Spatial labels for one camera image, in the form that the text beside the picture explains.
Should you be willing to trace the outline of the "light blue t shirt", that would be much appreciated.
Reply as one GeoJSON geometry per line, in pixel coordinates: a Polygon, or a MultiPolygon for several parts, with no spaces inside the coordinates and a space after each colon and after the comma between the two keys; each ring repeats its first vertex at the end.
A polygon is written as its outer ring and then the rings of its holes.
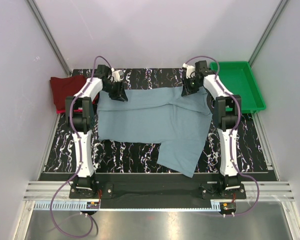
{"type": "Polygon", "coordinates": [[[127,102],[101,91],[97,106],[98,138],[125,143],[159,144],[157,163],[192,178],[209,133],[208,93],[182,96],[182,87],[127,89],[127,102]]]}

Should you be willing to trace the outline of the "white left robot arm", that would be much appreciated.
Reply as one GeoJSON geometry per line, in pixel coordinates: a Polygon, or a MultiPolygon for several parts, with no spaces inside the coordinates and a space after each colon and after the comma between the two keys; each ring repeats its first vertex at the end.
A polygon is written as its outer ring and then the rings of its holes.
{"type": "Polygon", "coordinates": [[[93,198],[100,193],[92,163],[91,137],[96,111],[93,100],[105,92],[111,100],[126,102],[123,71],[100,64],[86,79],[83,87],[65,99],[65,120],[71,129],[75,147],[76,170],[71,177],[72,194],[93,198]]]}

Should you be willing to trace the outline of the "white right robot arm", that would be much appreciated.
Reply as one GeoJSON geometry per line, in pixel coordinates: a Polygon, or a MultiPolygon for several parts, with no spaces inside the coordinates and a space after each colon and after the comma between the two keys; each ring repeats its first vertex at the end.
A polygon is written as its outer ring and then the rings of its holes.
{"type": "Polygon", "coordinates": [[[219,72],[210,69],[205,60],[200,60],[195,65],[190,65],[187,61],[182,68],[186,70],[186,74],[182,79],[181,95],[189,96],[204,88],[214,100],[212,122],[220,140],[221,162],[219,180],[210,194],[231,198],[241,187],[237,163],[237,132],[242,99],[225,87],[219,72]]]}

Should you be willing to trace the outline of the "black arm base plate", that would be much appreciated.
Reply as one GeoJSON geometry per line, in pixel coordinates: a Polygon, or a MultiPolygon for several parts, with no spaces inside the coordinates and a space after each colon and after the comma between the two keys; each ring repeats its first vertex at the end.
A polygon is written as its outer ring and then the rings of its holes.
{"type": "Polygon", "coordinates": [[[217,183],[199,182],[101,182],[94,190],[71,187],[71,199],[114,199],[132,196],[185,196],[204,200],[245,200],[243,185],[237,189],[222,190],[217,183]]]}

